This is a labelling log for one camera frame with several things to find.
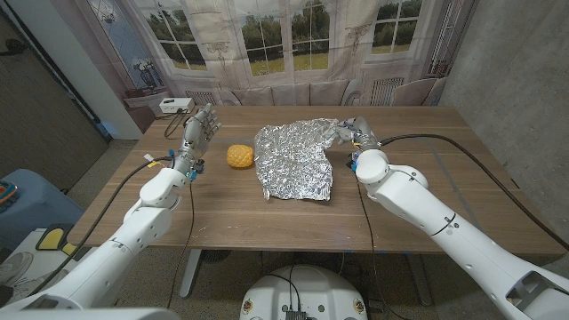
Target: aluminum foil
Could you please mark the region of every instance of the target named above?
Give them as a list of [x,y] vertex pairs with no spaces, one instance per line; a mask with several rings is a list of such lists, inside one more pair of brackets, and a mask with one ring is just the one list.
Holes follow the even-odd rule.
[[332,145],[336,119],[268,125],[255,136],[257,177],[266,199],[330,200],[332,165],[324,150]]

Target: power strip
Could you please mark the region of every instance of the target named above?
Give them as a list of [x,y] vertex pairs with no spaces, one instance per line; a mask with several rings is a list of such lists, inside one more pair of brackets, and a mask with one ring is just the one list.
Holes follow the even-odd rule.
[[160,109],[165,114],[189,111],[194,107],[194,100],[191,98],[166,98],[160,103]]

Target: window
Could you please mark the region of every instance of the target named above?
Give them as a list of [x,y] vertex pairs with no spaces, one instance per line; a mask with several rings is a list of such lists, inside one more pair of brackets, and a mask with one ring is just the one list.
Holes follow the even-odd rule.
[[294,71],[328,69],[329,12],[319,0],[308,0],[293,12]]
[[89,4],[136,89],[153,90],[164,86],[115,0],[89,0]]
[[382,0],[373,32],[372,54],[406,52],[409,50],[421,0]]
[[278,0],[236,0],[253,76],[285,72]]
[[331,6],[323,1],[234,1],[252,76],[328,69]]
[[136,0],[136,4],[176,68],[207,70],[180,0]]

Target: yellow sponge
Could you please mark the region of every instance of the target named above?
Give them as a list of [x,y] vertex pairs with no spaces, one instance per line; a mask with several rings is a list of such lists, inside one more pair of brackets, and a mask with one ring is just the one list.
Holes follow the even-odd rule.
[[233,145],[228,149],[228,164],[236,168],[245,168],[252,164],[252,148]]

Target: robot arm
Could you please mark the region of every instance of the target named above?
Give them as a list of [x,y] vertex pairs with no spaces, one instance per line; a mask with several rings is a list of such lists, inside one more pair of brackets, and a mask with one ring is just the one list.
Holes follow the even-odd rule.
[[569,280],[507,252],[430,193],[418,170],[390,164],[363,118],[347,120],[338,134],[362,151],[356,176],[367,195],[427,233],[508,319],[567,317]]
[[140,200],[126,213],[123,225],[104,244],[85,257],[56,285],[14,302],[2,312],[22,309],[85,309],[111,306],[135,257],[163,236],[180,203],[177,194],[198,169],[221,124],[211,105],[200,109],[184,124],[184,136],[172,168],[162,169],[140,190]]

